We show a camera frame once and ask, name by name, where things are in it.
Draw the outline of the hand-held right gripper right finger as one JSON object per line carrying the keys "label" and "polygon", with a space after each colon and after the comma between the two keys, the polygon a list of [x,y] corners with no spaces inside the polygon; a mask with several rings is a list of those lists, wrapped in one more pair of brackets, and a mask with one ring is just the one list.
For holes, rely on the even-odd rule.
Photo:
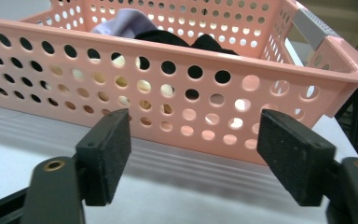
{"label": "hand-held right gripper right finger", "polygon": [[318,206],[336,147],[296,119],[263,109],[256,151],[300,206]]}

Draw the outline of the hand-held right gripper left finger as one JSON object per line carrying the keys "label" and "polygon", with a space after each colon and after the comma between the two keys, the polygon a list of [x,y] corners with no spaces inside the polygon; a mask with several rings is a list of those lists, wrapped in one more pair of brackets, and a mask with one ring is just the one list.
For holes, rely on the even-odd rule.
{"label": "hand-held right gripper left finger", "polygon": [[76,162],[85,171],[83,191],[88,206],[113,201],[118,182],[131,154],[127,108],[103,116],[76,145]]}

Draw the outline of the pink perforated plastic basket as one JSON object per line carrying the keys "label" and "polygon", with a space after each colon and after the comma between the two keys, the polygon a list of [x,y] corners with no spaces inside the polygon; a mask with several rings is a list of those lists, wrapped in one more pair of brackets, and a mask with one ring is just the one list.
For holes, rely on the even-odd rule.
{"label": "pink perforated plastic basket", "polygon": [[[260,162],[260,114],[274,109],[307,126],[335,115],[358,87],[358,51],[297,0],[50,0],[21,21],[0,19],[0,107],[94,125],[127,108],[134,137]],[[143,12],[188,44],[210,35],[236,55],[93,34],[123,8]],[[113,60],[122,55],[124,65]],[[142,57],[141,68],[135,59]],[[50,67],[59,66],[62,76]],[[79,69],[76,80],[72,69]],[[94,79],[105,76],[104,84]],[[116,76],[129,82],[115,83]],[[152,90],[137,89],[146,80]],[[168,84],[173,96],[160,88]],[[77,88],[90,93],[81,97]],[[103,103],[97,93],[106,92]],[[127,96],[130,105],[118,103]],[[149,110],[139,106],[151,103]],[[85,111],[89,105],[93,113]],[[162,112],[170,105],[171,114]]]}

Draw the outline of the black underwear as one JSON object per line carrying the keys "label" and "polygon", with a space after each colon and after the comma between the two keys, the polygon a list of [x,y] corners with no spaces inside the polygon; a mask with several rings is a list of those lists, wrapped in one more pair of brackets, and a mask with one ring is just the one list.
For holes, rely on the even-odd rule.
{"label": "black underwear", "polygon": [[236,55],[236,52],[234,50],[222,48],[221,45],[217,41],[215,41],[210,35],[201,35],[194,41],[193,44],[188,44],[180,36],[162,30],[143,32],[138,34],[135,39]]}

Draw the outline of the lilac underwear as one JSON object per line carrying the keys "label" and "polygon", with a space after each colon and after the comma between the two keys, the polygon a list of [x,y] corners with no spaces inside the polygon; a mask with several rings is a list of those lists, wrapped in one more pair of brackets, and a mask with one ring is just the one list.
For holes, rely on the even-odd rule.
{"label": "lilac underwear", "polygon": [[91,29],[93,34],[135,38],[144,32],[157,30],[158,27],[140,10],[123,8],[116,16]]}

